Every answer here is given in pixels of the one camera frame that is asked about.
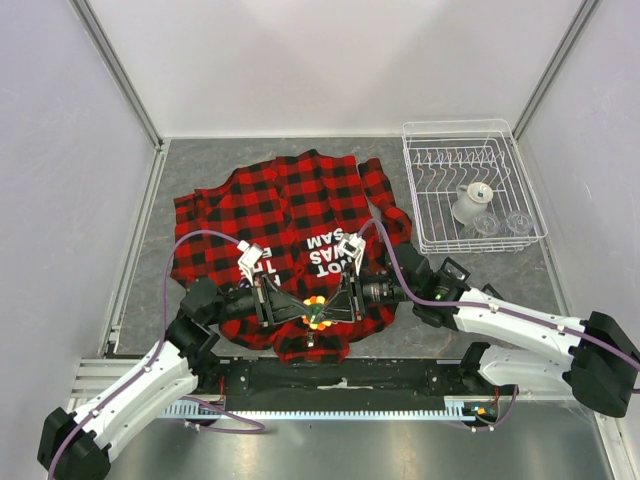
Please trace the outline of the yellow plush flower brooch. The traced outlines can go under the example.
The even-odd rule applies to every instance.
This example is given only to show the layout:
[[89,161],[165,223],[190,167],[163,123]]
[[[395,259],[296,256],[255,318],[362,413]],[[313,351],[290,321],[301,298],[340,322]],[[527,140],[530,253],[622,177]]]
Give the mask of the yellow plush flower brooch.
[[322,331],[334,324],[331,320],[321,319],[319,317],[326,303],[326,298],[324,296],[312,296],[305,299],[303,303],[311,309],[311,313],[309,315],[302,316],[303,323],[311,330]]

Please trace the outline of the red black plaid shirt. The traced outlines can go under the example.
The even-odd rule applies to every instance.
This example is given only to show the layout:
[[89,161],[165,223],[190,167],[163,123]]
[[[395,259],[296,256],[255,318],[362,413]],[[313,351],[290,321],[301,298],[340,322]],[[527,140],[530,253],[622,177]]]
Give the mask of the red black plaid shirt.
[[[357,164],[354,156],[335,158],[312,149],[234,170],[224,184],[196,189],[174,199],[175,238],[212,230],[264,249],[257,272],[264,271],[282,290],[301,300],[328,298],[338,287],[350,259],[338,252],[344,233],[356,233],[376,207],[391,243],[411,242],[412,223],[397,207],[379,159]],[[174,256],[171,278],[188,287],[211,278],[223,292],[244,276],[240,251],[215,236],[194,236]],[[336,323],[311,330],[302,319],[264,328],[256,315],[218,323],[226,339],[252,350],[273,349],[284,364],[338,363],[360,341],[390,326],[395,306],[380,306],[355,324]]]

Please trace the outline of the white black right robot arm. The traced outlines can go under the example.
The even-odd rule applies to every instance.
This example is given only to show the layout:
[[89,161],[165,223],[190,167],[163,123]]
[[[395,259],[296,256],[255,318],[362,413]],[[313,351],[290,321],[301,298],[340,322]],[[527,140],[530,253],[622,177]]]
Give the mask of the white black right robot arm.
[[568,392],[583,406],[609,417],[627,414],[637,394],[639,350],[609,315],[559,316],[509,303],[490,286],[470,287],[469,274],[446,259],[438,270],[409,244],[394,247],[383,273],[353,266],[311,323],[353,324],[380,306],[410,302],[424,323],[491,338],[476,342],[458,368],[458,381],[477,394],[490,385]]

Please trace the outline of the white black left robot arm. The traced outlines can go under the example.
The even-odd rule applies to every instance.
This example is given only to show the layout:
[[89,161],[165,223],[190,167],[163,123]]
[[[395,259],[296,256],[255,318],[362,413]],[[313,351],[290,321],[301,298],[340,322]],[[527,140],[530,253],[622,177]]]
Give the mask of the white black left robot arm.
[[50,479],[103,479],[122,449],[175,401],[208,393],[219,382],[222,320],[257,315],[268,326],[312,319],[312,305],[269,277],[222,292],[207,277],[186,291],[175,319],[151,350],[110,387],[72,412],[57,408],[44,421],[38,462]]

